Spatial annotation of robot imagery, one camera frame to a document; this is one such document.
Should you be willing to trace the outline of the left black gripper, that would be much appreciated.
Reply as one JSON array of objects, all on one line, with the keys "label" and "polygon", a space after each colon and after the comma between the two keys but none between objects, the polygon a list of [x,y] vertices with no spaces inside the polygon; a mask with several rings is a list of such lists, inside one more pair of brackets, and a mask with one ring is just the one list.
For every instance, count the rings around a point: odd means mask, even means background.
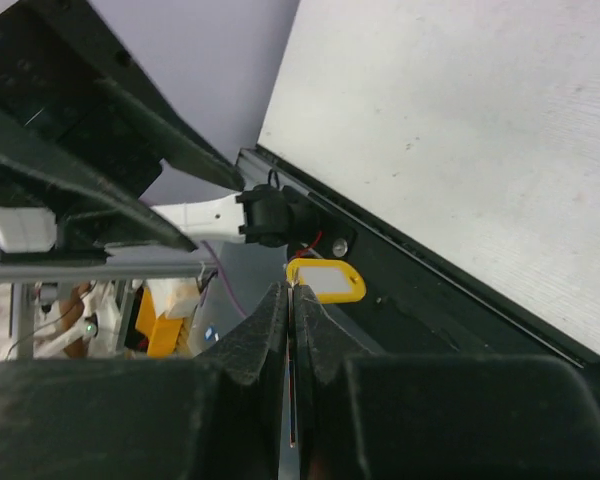
[{"label": "left black gripper", "polygon": [[233,191],[237,168],[184,123],[86,1],[0,13],[0,207],[42,207],[100,248],[193,251],[141,202],[162,162]]}]

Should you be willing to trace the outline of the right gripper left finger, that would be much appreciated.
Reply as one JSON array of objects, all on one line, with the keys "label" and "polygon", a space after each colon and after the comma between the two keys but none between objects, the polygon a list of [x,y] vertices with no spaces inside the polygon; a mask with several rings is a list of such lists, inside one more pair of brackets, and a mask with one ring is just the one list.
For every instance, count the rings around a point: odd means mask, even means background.
[{"label": "right gripper left finger", "polygon": [[192,359],[0,363],[0,479],[274,479],[286,287]]}]

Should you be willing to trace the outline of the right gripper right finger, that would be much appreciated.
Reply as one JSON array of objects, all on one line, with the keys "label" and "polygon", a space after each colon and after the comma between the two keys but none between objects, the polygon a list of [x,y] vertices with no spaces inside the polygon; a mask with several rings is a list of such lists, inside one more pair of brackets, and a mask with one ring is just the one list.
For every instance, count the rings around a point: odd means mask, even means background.
[{"label": "right gripper right finger", "polygon": [[380,355],[293,290],[305,479],[600,479],[600,408],[548,356]]}]

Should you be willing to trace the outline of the yellow key tag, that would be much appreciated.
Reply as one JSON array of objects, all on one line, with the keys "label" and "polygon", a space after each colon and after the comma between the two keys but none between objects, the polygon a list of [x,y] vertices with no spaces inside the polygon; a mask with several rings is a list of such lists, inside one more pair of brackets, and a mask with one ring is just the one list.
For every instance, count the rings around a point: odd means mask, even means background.
[{"label": "yellow key tag", "polygon": [[286,279],[310,288],[322,304],[356,303],[367,293],[361,274],[342,260],[295,258],[286,267]]}]

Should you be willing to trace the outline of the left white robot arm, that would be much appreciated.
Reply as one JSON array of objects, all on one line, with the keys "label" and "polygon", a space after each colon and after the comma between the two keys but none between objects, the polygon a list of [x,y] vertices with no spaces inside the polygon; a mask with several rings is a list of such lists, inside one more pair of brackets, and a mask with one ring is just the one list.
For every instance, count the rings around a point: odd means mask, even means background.
[{"label": "left white robot arm", "polygon": [[317,212],[236,166],[172,109],[87,1],[0,12],[0,259],[309,242]]}]

